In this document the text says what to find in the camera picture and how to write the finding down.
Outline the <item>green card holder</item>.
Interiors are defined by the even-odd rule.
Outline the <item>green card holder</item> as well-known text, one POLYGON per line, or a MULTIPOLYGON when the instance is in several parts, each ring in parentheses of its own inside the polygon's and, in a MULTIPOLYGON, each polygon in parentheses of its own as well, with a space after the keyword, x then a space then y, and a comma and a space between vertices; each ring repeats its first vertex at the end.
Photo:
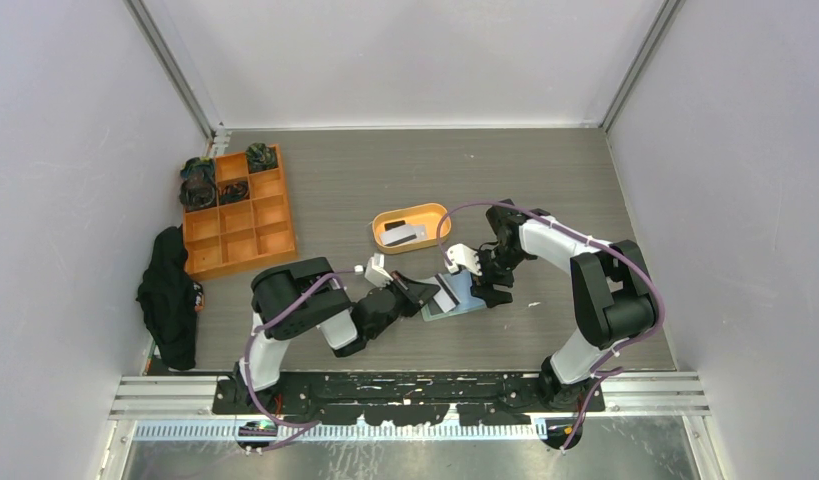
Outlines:
POLYGON ((422 283, 440 288, 433 299, 421 309, 425 322, 442 320, 487 308, 482 299, 472 295, 472 276, 468 271, 460 271, 456 274, 436 274, 433 277, 423 279, 422 283))

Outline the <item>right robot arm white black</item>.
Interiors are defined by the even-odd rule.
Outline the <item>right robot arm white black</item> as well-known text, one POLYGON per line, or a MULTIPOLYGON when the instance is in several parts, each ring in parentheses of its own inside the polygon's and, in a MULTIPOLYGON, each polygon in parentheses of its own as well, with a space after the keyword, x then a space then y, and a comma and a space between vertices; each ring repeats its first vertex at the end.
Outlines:
POLYGON ((664 320, 638 245, 594 239, 509 200, 491 203, 486 218, 496 239, 469 253, 472 295, 489 308, 510 303, 514 271, 526 260, 543 259, 568 274, 576 329, 543 361, 537 396, 556 411, 586 400, 600 366, 664 320))

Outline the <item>white magnetic stripe card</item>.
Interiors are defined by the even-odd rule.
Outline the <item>white magnetic stripe card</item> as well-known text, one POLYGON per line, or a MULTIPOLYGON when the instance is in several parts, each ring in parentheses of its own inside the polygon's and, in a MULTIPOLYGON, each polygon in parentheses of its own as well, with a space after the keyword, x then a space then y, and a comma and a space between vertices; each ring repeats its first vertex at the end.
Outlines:
POLYGON ((407 243, 427 239, 427 229, 424 225, 405 224, 402 227, 384 231, 379 235, 381 244, 385 247, 397 247, 407 243))

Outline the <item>orange oval tray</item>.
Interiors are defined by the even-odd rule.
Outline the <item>orange oval tray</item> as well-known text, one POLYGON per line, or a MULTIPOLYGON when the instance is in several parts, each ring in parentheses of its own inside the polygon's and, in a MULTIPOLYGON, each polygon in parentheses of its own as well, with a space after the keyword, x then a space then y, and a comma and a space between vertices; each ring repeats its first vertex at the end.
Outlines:
POLYGON ((452 228, 446 213, 443 205, 426 203, 378 214, 372 222, 377 249, 394 255, 435 247, 452 228))

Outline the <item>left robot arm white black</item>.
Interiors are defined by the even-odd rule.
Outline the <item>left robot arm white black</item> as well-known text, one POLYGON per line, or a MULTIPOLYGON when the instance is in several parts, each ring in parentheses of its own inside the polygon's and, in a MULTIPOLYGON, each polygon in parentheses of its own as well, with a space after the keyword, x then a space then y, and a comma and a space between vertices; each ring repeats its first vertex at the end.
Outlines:
POLYGON ((382 254, 353 269, 373 288, 353 301, 325 257, 269 268, 251 282, 252 329, 235 366, 237 398, 254 413, 277 397, 281 365, 293 339, 318 330, 338 358, 367 347, 396 321, 418 314, 444 291, 440 283, 387 271, 382 254))

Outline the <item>white grey card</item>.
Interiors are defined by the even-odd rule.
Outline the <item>white grey card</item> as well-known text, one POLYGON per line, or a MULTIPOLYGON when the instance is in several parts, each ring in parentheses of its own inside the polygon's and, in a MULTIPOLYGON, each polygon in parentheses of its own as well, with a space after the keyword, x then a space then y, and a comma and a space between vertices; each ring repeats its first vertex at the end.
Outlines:
POLYGON ((460 304, 458 296, 446 275, 436 274, 433 279, 439 287, 439 292, 433 297, 434 302, 442 313, 451 312, 460 304))

